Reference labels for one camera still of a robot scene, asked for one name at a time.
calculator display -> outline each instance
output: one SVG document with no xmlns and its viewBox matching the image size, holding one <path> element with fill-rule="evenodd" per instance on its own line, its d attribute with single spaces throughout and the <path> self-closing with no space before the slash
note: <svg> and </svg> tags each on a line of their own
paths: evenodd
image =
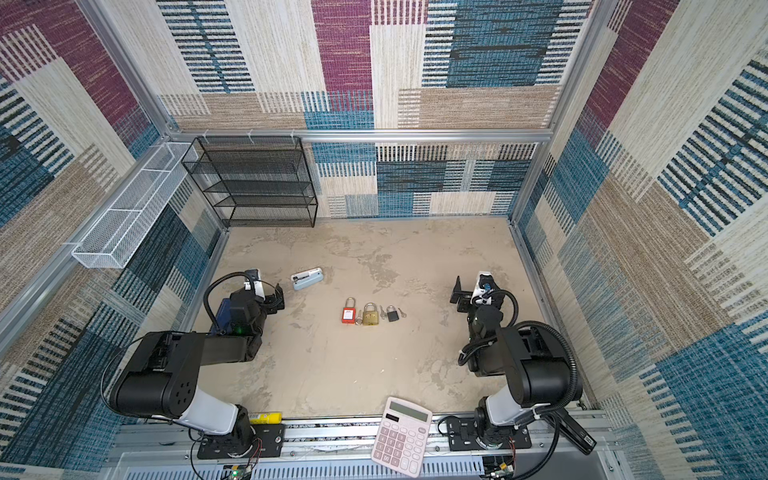
<svg viewBox="0 0 768 480">
<path fill-rule="evenodd" d="M 404 405 L 400 405 L 399 403 L 390 402 L 389 409 L 394 410 L 395 412 L 400 412 L 403 415 L 411 416 L 414 419 L 421 420 L 422 422 L 426 422 L 429 418 L 428 414 L 420 412 L 419 410 L 411 409 Z"/>
</svg>

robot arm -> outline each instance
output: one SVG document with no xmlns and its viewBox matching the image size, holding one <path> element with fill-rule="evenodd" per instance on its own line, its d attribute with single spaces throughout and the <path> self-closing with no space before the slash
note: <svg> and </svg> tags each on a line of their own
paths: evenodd
<svg viewBox="0 0 768 480">
<path fill-rule="evenodd" d="M 480 272 L 473 291 L 461 289 L 457 277 L 451 303 L 467 313 L 469 344 L 462 349 L 459 365 L 468 364 L 477 376 L 504 375 L 507 385 L 480 400 L 475 428 L 480 445 L 502 445 L 517 429 L 540 418 L 561 426 L 561 432 L 584 454 L 594 440 L 565 411 L 572 399 L 581 397 L 581 379 L 568 343 L 548 325 L 523 322 L 515 325 L 517 301 L 507 326 L 501 326 L 503 296 L 489 272 Z"/>
<path fill-rule="evenodd" d="M 245 276 L 250 288 L 233 292 L 214 317 L 208 294 L 234 276 Z M 197 377 L 201 366 L 249 362 L 256 356 L 266 316 L 285 308 L 279 284 L 271 296 L 263 295 L 260 284 L 257 270 L 230 273 L 213 282 L 204 297 L 213 324 L 208 334 L 152 332 L 142 337 L 114 384 L 109 408 L 122 415 L 167 420 L 200 431 L 198 458 L 238 457 L 249 452 L 256 432 L 248 411 L 209 395 L 197 386 Z"/>
</svg>

white wire basket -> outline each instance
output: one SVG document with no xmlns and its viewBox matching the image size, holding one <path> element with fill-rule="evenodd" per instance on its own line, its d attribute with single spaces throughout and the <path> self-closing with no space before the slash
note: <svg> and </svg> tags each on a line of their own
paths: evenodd
<svg viewBox="0 0 768 480">
<path fill-rule="evenodd" d="M 158 148 L 123 193 L 75 247 L 72 256 L 86 268 L 125 268 L 187 175 L 181 158 L 189 144 Z M 196 155 L 189 149 L 187 155 Z"/>
</svg>

calculator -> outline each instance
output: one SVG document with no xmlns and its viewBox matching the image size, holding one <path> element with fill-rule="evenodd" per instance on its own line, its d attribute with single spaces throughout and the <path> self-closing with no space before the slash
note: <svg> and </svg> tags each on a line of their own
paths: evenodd
<svg viewBox="0 0 768 480">
<path fill-rule="evenodd" d="M 371 459 L 409 477 L 418 477 L 432 424 L 432 412 L 407 400 L 389 397 L 373 443 Z"/>
</svg>

patterned wall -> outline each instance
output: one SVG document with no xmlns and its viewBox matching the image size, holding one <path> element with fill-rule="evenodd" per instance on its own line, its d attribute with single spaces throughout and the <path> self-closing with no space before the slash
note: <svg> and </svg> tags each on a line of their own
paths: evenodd
<svg viewBox="0 0 768 480">
<path fill-rule="evenodd" d="M 538 128 L 591 0 L 102 0 L 179 127 Z"/>
<path fill-rule="evenodd" d="M 536 144 L 305 145 L 318 217 L 506 215 Z"/>
<path fill-rule="evenodd" d="M 2 310 L 158 134 L 74 1 L 0 9 Z"/>
<path fill-rule="evenodd" d="M 636 478 L 768 472 L 768 3 L 620 0 L 521 219 Z"/>
<path fill-rule="evenodd" d="M 76 267 L 0 363 L 3 478 L 96 478 L 130 422 L 99 398 L 106 360 L 179 327 L 219 234 L 186 179 L 123 270 Z"/>
</svg>

